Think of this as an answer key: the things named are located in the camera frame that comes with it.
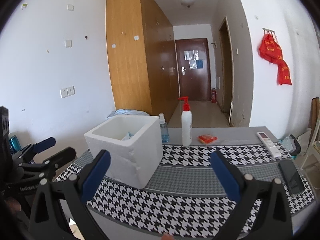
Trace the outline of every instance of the hook rack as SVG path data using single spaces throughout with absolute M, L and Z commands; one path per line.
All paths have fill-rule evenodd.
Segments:
M 276 38 L 276 42 L 279 44 L 275 31 L 270 30 L 270 29 L 266 29 L 266 28 L 262 28 L 262 30 L 264 30 L 264 34 L 266 34 L 266 32 L 267 32 L 267 33 L 270 33 L 272 36 L 274 36 Z

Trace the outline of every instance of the metal screw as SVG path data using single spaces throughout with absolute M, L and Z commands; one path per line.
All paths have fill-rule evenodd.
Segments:
M 41 179 L 40 184 L 45 185 L 47 183 L 47 179 Z
M 74 173 L 69 176 L 69 179 L 71 181 L 76 180 L 77 178 L 78 178 L 77 174 L 74 174 Z
M 274 182 L 275 182 L 276 184 L 280 185 L 280 184 L 281 184 L 281 179 L 275 178 L 275 179 L 274 179 Z
M 244 175 L 244 178 L 245 178 L 246 180 L 253 180 L 253 176 L 252 176 L 250 173 L 246 173 L 246 174 Z

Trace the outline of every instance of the styrofoam box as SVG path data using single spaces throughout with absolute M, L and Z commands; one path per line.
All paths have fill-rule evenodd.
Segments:
M 134 136 L 121 141 L 128 132 Z M 94 158 L 110 152 L 106 176 L 135 188 L 147 185 L 163 156 L 158 116 L 116 115 L 84 137 Z

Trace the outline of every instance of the gray table surface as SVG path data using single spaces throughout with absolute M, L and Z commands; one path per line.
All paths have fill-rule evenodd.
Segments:
M 169 128 L 169 143 L 173 145 L 182 145 L 181 128 Z M 203 145 L 197 137 L 203 134 L 211 134 L 216 136 L 218 140 L 212 143 L 212 145 L 250 145 L 261 144 L 261 141 L 257 137 L 257 132 L 265 132 L 273 142 L 279 140 L 266 128 L 266 127 L 241 127 L 241 128 L 192 128 L 192 143 L 191 145 Z M 68 208 L 67 202 L 61 200 L 63 211 L 67 218 L 73 218 Z M 308 207 L 303 209 L 292 217 L 293 231 L 295 232 L 306 218 L 310 215 L 313 209 L 316 207 L 314 201 Z M 159 236 L 143 233 L 138 230 L 134 230 L 125 226 L 122 226 L 116 222 L 113 222 L 104 216 L 98 214 L 95 211 L 90 210 L 90 213 L 100 226 L 102 231 L 108 236 L 110 240 L 130 239 L 130 240 L 159 240 Z

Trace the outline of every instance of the wooden wardrobe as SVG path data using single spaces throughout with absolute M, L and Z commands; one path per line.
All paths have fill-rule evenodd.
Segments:
M 107 0 L 108 65 L 116 109 L 164 113 L 178 105 L 173 28 L 154 0 Z

